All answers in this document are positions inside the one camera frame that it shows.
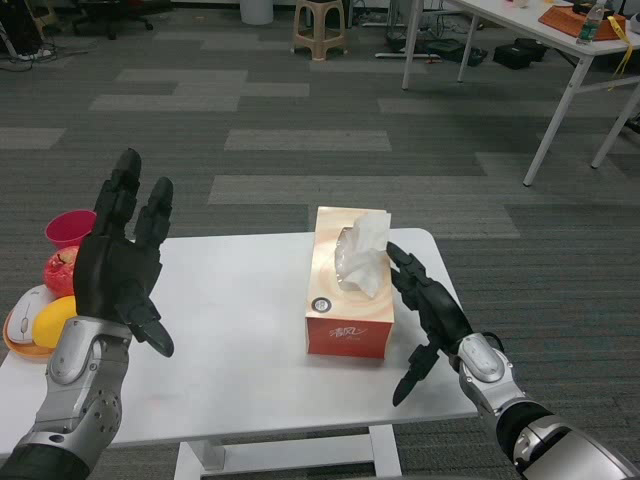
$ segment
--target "yellow strap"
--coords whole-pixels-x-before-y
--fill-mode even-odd
[[[609,20],[609,23],[611,23],[611,26],[613,27],[613,31],[616,32],[618,37],[620,37],[620,40],[622,40],[628,45],[627,53],[624,54],[624,57],[622,58],[620,65],[618,65],[618,68],[616,68],[616,71],[613,72],[614,77],[618,74],[622,76],[624,74],[624,69],[627,67],[627,63],[631,58],[631,54],[633,53],[633,47],[631,46],[631,41],[629,40],[629,37],[627,37],[627,34],[624,32],[624,30],[620,28],[620,25],[618,24],[617,20],[613,18],[613,15],[610,16],[608,20]]]

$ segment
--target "white desk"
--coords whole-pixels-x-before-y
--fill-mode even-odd
[[[393,230],[391,240],[415,253],[455,296],[430,234]],[[475,415],[446,359],[400,407],[391,405],[409,355],[426,342],[417,313],[399,295],[384,361],[305,353],[312,248],[312,233],[167,240],[153,300],[175,354],[166,359],[132,344],[113,445],[189,441],[191,447],[180,447],[175,478],[181,480],[205,470],[372,461],[378,475],[393,476],[400,465],[389,424]],[[0,368],[0,456],[32,426],[46,393],[44,369],[13,353]],[[228,447],[215,440],[356,426],[370,427],[369,434]]]
[[[576,44],[576,39],[571,37],[565,33],[560,32],[554,28],[548,27],[547,25],[543,25],[538,21],[538,19],[545,13],[549,8],[551,8],[551,4],[544,2],[543,0],[529,0],[529,6],[527,8],[517,8],[511,2],[507,2],[506,0],[451,0],[456,6],[459,6],[462,10],[469,11],[473,14],[473,19],[471,21],[471,27],[469,29],[469,35],[467,37],[467,45],[464,51],[464,57],[462,59],[462,64],[460,65],[460,72],[458,73],[458,82],[462,82],[465,67],[467,65],[467,61],[469,59],[469,54],[471,52],[471,44],[473,42],[473,36],[478,26],[478,19],[480,17],[487,18],[492,22],[495,22],[499,25],[502,25],[509,30],[513,30],[514,32],[528,37],[539,40],[553,48],[557,48],[563,52],[566,52],[570,55],[574,55],[578,57],[578,65],[576,66],[575,71],[571,79],[569,80],[569,84],[560,99],[560,103],[558,104],[558,108],[556,109],[553,118],[551,119],[551,123],[547,128],[546,133],[538,147],[538,151],[531,162],[531,166],[529,167],[529,171],[524,178],[523,183],[528,187],[533,183],[533,179],[544,160],[544,157],[555,137],[556,132],[558,131],[558,127],[562,120],[564,119],[565,114],[573,100],[573,97],[577,93],[591,92],[594,90],[601,90],[604,88],[609,88],[614,85],[627,85],[640,82],[640,77],[632,77],[625,78],[623,80],[603,82],[593,85],[582,86],[582,82],[589,71],[589,67],[591,66],[591,62],[593,59],[599,55],[609,55],[611,53],[624,52],[627,49],[626,43],[621,40],[611,40],[611,41],[603,41],[603,42],[593,42],[591,45],[578,45]],[[556,1],[556,4],[561,5],[571,5],[567,2]],[[411,68],[411,62],[413,61],[413,50],[415,48],[416,37],[418,35],[418,22],[420,19],[420,15],[422,14],[423,2],[421,0],[413,0],[413,5],[411,8],[411,17],[409,20],[409,29],[407,32],[407,48],[408,52],[407,60],[405,63],[404,70],[404,79],[402,81],[402,88],[406,90],[409,88],[409,74]],[[629,36],[629,40],[631,41],[631,45],[634,49],[640,48],[640,35],[637,35],[631,32],[627,28],[627,35]],[[616,137],[622,130],[624,123],[629,119],[631,115],[631,111],[635,107],[635,105],[640,100],[640,85],[636,86],[633,90],[633,93],[629,97],[627,104],[624,106],[622,111],[620,112],[620,116],[616,120],[613,128],[603,141],[598,153],[596,154],[591,166],[593,168],[598,168],[604,157],[607,155],[609,150],[611,149],[613,142]]]

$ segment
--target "plastic stool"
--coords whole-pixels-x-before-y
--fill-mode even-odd
[[[313,13],[313,30],[300,30],[300,14],[303,8],[308,8]],[[340,30],[332,30],[325,27],[327,13],[336,8],[340,13]],[[315,61],[327,59],[327,50],[330,48],[342,48],[347,53],[347,34],[344,28],[344,7],[341,0],[298,0],[296,3],[296,15],[293,19],[293,48],[307,47],[311,50],[311,58]]]

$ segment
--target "white tissue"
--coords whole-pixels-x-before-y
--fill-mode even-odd
[[[367,213],[340,234],[336,246],[336,274],[342,290],[362,290],[373,298],[382,287],[387,261],[391,214]]]

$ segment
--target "table top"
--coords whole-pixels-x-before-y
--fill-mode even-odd
[[[573,55],[598,56],[624,52],[627,49],[627,44],[622,40],[607,40],[592,42],[590,45],[578,45],[575,37],[540,23],[538,19],[552,7],[552,4],[546,3],[544,0],[529,0],[529,5],[526,8],[515,7],[513,2],[507,2],[506,0],[451,1],[463,10],[477,13],[480,17],[492,20],[523,35],[534,37],[551,47],[559,48]],[[560,6],[572,5],[562,0],[556,0],[554,4]],[[629,22],[627,22],[626,30],[633,48],[640,48],[640,35],[629,30]]]
[[[429,233],[392,230],[391,240],[415,253],[457,299]],[[132,343],[114,445],[475,415],[446,358],[392,406],[409,355],[426,343],[417,313],[397,292],[384,361],[306,353],[312,249],[313,233],[167,240],[152,299],[175,353],[167,359]],[[46,394],[44,370],[14,353],[0,368],[0,456],[33,425]]]

